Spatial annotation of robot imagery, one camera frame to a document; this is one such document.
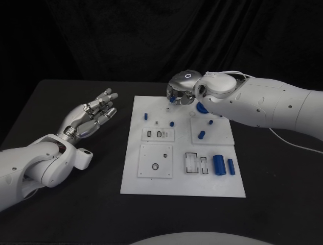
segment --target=black table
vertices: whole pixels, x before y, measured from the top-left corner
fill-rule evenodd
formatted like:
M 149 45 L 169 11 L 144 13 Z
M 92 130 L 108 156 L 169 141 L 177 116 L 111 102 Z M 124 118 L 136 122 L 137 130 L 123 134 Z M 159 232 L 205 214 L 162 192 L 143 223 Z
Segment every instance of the black table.
M 134 95 L 164 96 L 163 83 L 43 80 L 2 149 L 55 133 L 69 110 L 108 87 L 120 95 L 117 114 L 77 145 L 94 152 L 90 167 L 0 213 L 0 242 L 126 244 L 211 231 L 274 244 L 323 244 L 323 155 L 286 144 L 268 129 L 231 123 L 247 198 L 120 194 Z M 277 132 L 323 151 L 313 137 Z

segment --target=black backdrop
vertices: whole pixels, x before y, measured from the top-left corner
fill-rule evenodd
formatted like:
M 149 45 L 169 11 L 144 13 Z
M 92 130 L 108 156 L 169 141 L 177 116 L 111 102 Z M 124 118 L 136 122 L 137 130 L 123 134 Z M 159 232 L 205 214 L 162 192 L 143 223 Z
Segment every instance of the black backdrop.
M 0 142 L 39 80 L 188 68 L 323 90 L 323 1 L 0 1 Z

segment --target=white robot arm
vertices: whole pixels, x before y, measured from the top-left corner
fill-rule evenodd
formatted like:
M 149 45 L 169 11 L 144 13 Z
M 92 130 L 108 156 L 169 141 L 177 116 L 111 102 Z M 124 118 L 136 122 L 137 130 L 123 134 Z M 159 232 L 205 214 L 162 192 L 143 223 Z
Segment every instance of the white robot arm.
M 114 116 L 111 100 L 117 96 L 107 89 L 92 102 L 71 111 L 56 135 L 43 136 L 28 147 L 0 151 L 0 211 L 41 187 L 55 187 L 74 167 L 88 167 L 92 153 L 74 145 Z
M 229 74 L 242 76 L 235 79 Z M 198 98 L 206 110 L 248 126 L 288 129 L 323 141 L 323 92 L 301 89 L 273 79 L 254 78 L 238 71 L 193 70 L 173 76 L 167 99 L 176 105 Z

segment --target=robotic hand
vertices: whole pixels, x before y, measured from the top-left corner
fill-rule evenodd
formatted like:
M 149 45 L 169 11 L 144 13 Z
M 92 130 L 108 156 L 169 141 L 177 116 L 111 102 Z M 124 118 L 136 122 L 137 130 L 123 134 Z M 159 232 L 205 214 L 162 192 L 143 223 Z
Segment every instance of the robotic hand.
M 252 127 L 288 129 L 323 141 L 322 91 L 254 78 L 238 71 L 206 72 L 202 76 L 186 70 L 169 81 L 167 99 L 176 105 L 189 105 L 195 98 L 212 114 L 229 120 Z
M 100 129 L 114 116 L 117 93 L 111 89 L 88 104 L 79 105 L 64 119 L 56 135 L 49 134 L 28 147 L 0 151 L 0 211 L 19 203 L 39 188 L 55 187 L 72 168 L 84 170 L 92 153 L 74 144 Z

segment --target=white platform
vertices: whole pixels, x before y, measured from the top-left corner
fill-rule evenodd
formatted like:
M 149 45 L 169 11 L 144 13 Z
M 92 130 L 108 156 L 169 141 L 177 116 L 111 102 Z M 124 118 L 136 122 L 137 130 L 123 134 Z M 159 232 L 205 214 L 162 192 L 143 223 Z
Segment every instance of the white platform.
M 149 113 L 147 120 L 144 120 L 144 113 Z M 206 125 L 206 129 L 201 129 L 203 128 L 203 123 L 193 118 L 206 118 L 208 120 L 205 120 L 205 123 L 212 119 L 215 123 Z M 206 136 L 219 136 L 221 133 L 225 136 L 225 141 L 221 141 L 225 142 L 225 145 L 215 144 L 213 137 L 205 137 L 202 144 L 192 143 L 190 121 L 198 121 L 198 123 L 192 123 L 192 127 L 195 128 L 193 134 L 196 135 L 196 132 L 201 130 L 206 131 Z M 141 141 L 144 128 L 175 129 L 175 141 Z M 229 120 L 212 114 L 201 114 L 196 110 L 196 101 L 188 106 L 175 106 L 169 104 L 166 97 L 136 96 L 126 151 L 121 194 L 196 195 L 244 198 L 245 190 L 232 143 L 234 138 Z M 147 178 L 146 176 L 139 178 L 141 145 L 172 146 L 172 178 L 166 177 L 164 174 L 162 178 Z M 198 174 L 186 174 L 185 153 L 196 153 L 198 158 L 206 157 L 209 174 L 202 174 L 201 172 Z M 162 159 L 157 159 L 160 155 L 156 156 L 153 161 L 162 161 Z M 228 172 L 224 176 L 215 175 L 213 155 L 224 155 Z M 228 159 L 234 160 L 237 173 L 234 176 L 229 174 Z M 152 168 L 152 165 L 149 166 L 149 161 L 146 161 L 146 166 L 147 169 Z

